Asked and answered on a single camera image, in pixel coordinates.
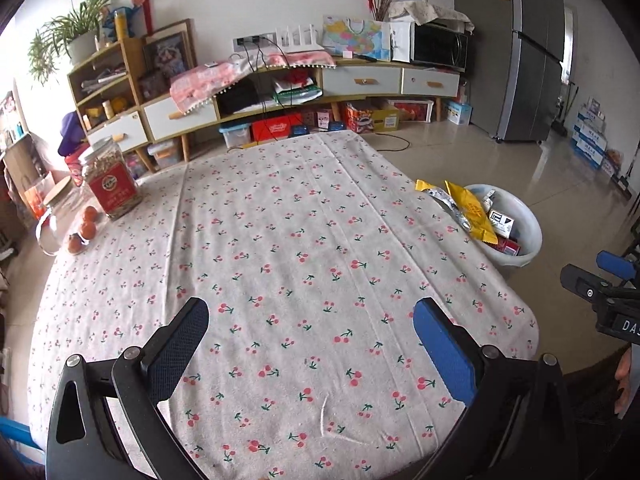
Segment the person right hand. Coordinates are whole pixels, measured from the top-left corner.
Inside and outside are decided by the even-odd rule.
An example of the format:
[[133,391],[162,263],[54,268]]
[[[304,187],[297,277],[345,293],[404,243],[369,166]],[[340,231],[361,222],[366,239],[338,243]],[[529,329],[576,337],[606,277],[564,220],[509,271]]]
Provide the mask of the person right hand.
[[622,419],[626,414],[626,411],[631,404],[631,393],[634,392],[634,389],[631,387],[630,380],[631,369],[632,349],[628,348],[620,358],[620,362],[618,363],[615,372],[615,380],[617,382],[617,398],[614,404],[614,413],[619,419]]

